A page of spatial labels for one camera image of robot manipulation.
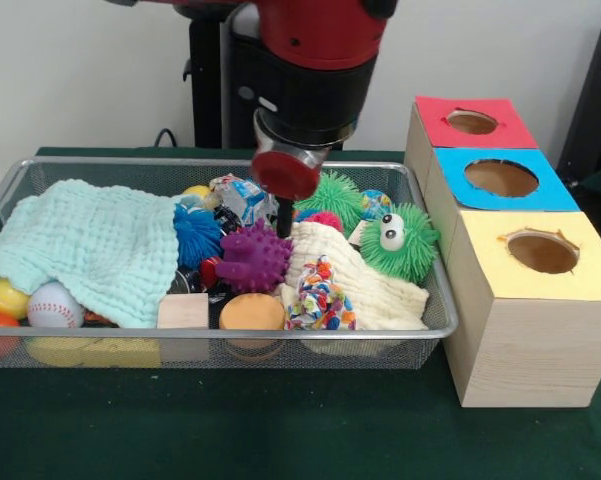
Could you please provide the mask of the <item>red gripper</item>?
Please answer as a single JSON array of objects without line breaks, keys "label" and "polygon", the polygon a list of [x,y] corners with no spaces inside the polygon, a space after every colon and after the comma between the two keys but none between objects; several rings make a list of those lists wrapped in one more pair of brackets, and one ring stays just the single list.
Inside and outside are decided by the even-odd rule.
[{"label": "red gripper", "polygon": [[300,150],[289,153],[282,150],[258,149],[251,162],[254,179],[260,186],[277,196],[277,236],[290,236],[293,224],[293,201],[313,195],[319,182],[323,164],[322,151]]}]

